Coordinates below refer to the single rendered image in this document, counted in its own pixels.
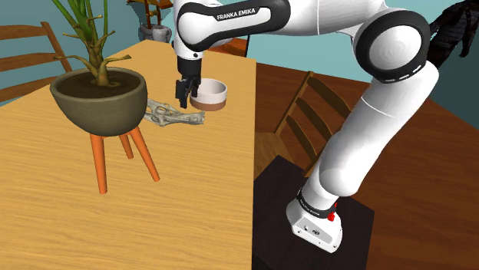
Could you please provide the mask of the grey animal skull figure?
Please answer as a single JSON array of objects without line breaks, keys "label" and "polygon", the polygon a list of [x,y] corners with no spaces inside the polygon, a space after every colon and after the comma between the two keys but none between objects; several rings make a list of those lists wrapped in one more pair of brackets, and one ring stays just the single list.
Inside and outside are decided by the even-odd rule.
[{"label": "grey animal skull figure", "polygon": [[204,122],[205,112],[182,113],[169,104],[148,99],[147,111],[144,114],[144,119],[151,123],[155,123],[160,127],[165,127],[172,123],[199,125]]}]

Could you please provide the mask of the white bowl with brown base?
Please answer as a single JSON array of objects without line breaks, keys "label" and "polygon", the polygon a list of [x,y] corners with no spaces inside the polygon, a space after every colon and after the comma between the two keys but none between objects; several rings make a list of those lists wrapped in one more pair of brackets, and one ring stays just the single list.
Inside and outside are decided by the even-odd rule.
[{"label": "white bowl with brown base", "polygon": [[190,96],[190,103],[198,110],[217,111],[226,106],[227,86],[212,78],[202,78],[197,97]]}]

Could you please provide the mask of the black figure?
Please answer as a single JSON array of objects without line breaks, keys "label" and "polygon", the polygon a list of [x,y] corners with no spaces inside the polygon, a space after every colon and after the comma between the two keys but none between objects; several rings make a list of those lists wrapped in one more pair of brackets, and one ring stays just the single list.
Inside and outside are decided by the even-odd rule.
[{"label": "black figure", "polygon": [[479,0],[463,0],[446,8],[430,25],[428,61],[439,68],[459,43],[460,58],[469,55],[479,29]]}]

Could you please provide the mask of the white pot with wooden plant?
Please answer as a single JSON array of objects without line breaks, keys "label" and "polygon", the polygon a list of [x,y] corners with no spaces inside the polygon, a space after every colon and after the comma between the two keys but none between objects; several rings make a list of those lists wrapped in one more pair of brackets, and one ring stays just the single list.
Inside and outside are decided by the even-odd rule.
[{"label": "white pot with wooden plant", "polygon": [[172,0],[127,0],[126,3],[137,15],[138,37],[141,41],[170,42],[172,30],[163,25],[163,11],[171,11]]}]

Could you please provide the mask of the dark robot stand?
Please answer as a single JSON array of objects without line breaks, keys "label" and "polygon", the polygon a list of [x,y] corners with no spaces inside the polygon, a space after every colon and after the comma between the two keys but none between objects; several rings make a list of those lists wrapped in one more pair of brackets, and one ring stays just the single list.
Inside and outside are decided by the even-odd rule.
[{"label": "dark robot stand", "polygon": [[328,253],[293,234],[287,204],[306,182],[302,169],[277,156],[254,180],[252,270],[366,270],[374,211],[341,197],[343,237]]}]

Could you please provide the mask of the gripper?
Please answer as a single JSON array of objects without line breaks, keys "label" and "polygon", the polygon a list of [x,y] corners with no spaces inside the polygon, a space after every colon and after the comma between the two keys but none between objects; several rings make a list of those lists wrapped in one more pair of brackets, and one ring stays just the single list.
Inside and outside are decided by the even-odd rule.
[{"label": "gripper", "polygon": [[177,57],[177,70],[181,74],[181,80],[176,80],[175,97],[180,102],[180,107],[187,108],[187,98],[197,97],[200,86],[202,59],[187,60]]}]

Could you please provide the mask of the wooden ladder-back chair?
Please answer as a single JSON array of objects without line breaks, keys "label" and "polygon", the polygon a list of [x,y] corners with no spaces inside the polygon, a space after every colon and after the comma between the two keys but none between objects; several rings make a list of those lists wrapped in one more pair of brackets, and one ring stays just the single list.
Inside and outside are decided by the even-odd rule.
[{"label": "wooden ladder-back chair", "polygon": [[[38,52],[30,54],[15,55],[6,58],[0,58],[0,72],[10,71],[20,68],[27,68],[40,64],[47,64],[59,61],[66,73],[73,71],[68,60],[60,59],[64,57],[64,52],[48,22],[42,21],[40,26],[34,25],[2,25],[0,26],[0,41],[19,38],[32,38],[46,36],[54,49],[54,52]],[[45,77],[35,81],[25,82],[11,87],[0,89],[0,103],[7,100],[23,97],[48,84],[56,77]]]},{"label": "wooden ladder-back chair", "polygon": [[303,97],[308,88],[316,92],[318,96],[343,119],[351,113],[352,109],[337,92],[320,79],[314,77],[312,71],[307,72],[274,131],[272,133],[255,133],[254,177],[258,177],[277,156],[292,161],[292,157],[281,138],[281,134],[286,127],[292,131],[293,136],[297,139],[299,145],[309,158],[308,165],[302,172],[303,176],[309,176],[313,171],[322,153],[322,149],[314,146],[300,125],[300,122],[294,118],[294,111],[296,109],[300,110],[324,141],[329,141],[334,132],[325,119],[316,112],[311,102]]}]

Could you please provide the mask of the potted plant on orange legs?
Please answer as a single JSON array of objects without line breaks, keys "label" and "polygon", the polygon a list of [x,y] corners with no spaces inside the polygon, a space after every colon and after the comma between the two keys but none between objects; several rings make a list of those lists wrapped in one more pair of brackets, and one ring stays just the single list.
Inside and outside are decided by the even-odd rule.
[{"label": "potted plant on orange legs", "polygon": [[107,0],[103,0],[104,12],[98,16],[92,12],[90,0],[67,1],[69,7],[65,8],[60,0],[52,0],[74,30],[72,38],[84,44],[88,57],[57,56],[58,60],[79,60],[85,68],[54,79],[50,92],[63,114],[90,136],[99,193],[107,192],[104,154],[107,137],[118,137],[129,159],[134,157],[129,141],[132,139],[153,180],[159,181],[139,129],[147,110],[146,81],[136,71],[107,66],[111,62],[128,60],[130,55],[103,56],[105,42],[114,33],[107,26]]}]

